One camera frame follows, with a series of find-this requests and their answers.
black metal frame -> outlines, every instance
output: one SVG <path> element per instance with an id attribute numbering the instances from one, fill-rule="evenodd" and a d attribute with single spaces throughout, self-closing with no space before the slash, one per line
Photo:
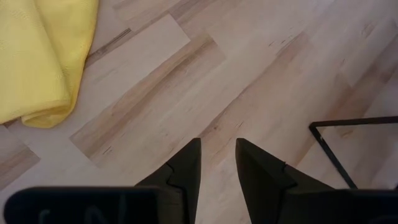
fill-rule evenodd
<path id="1" fill-rule="evenodd" d="M 361 119 L 342 119 L 342 120 L 334 120 L 334 121 L 317 121 L 312 122 L 309 126 L 309 129 L 315 139 L 318 141 L 319 145 L 321 145 L 322 149 L 329 157 L 333 165 L 336 167 L 337 171 L 340 173 L 342 178 L 348 184 L 351 189 L 357 189 L 358 187 L 352 180 L 352 178 L 348 175 L 347 171 L 344 169 L 343 165 L 341 165 L 340 161 L 337 159 L 333 151 L 330 149 L 329 145 L 326 143 L 317 127 L 329 127 L 329 126 L 353 126 L 353 125 L 368 125 L 368 124 L 395 124 L 398 123 L 398 116 L 387 116 L 387 117 L 378 117 L 378 118 L 361 118 Z"/>

microfiber cloth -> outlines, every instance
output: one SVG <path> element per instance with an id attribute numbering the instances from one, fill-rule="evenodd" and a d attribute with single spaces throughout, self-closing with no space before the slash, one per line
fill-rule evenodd
<path id="1" fill-rule="evenodd" d="M 98 0 L 0 0 L 0 124 L 51 128 L 74 109 Z"/>

laminate flooring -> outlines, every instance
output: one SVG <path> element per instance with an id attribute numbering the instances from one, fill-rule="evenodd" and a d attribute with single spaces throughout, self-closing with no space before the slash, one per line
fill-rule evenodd
<path id="1" fill-rule="evenodd" d="M 134 185 L 195 137 L 197 223 L 250 222 L 238 137 L 347 188 L 308 125 L 398 115 L 397 21 L 396 0 L 100 0 L 70 117 L 0 125 L 0 204 L 38 185 Z M 321 132 L 359 187 L 398 183 L 398 125 Z"/>

yellow cloth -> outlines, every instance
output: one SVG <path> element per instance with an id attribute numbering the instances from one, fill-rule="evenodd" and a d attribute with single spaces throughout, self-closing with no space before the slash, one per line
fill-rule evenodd
<path id="1" fill-rule="evenodd" d="M 98 0 L 0 0 L 0 124 L 51 128 L 73 110 Z"/>

black object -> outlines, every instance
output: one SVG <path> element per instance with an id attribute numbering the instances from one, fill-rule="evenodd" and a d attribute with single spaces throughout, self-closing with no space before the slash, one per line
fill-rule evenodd
<path id="1" fill-rule="evenodd" d="M 8 224 L 194 223 L 201 143 L 193 139 L 135 187 L 39 187 L 6 203 Z"/>
<path id="2" fill-rule="evenodd" d="M 46 187 L 6 203 L 8 224 L 195 222 L 200 139 L 135 187 Z M 252 223 L 398 223 L 398 191 L 335 190 L 245 139 L 236 141 L 238 176 Z"/>
<path id="3" fill-rule="evenodd" d="M 322 149 L 329 157 L 333 165 L 336 167 L 337 171 L 340 173 L 342 178 L 348 184 L 351 189 L 357 189 L 358 187 L 349 176 L 347 171 L 341 165 L 340 161 L 337 159 L 333 151 L 330 149 L 329 145 L 326 143 L 322 135 L 319 133 L 317 127 L 329 127 L 329 126 L 352 126 L 352 125 L 365 125 L 365 124 L 395 124 L 398 123 L 398 116 L 388 116 L 379 118 L 361 118 L 361 119 L 343 119 L 334 121 L 317 121 L 312 122 L 309 126 L 312 135 L 321 145 Z"/>
<path id="4" fill-rule="evenodd" d="M 254 224 L 398 223 L 395 190 L 334 190 L 245 139 L 236 164 Z"/>

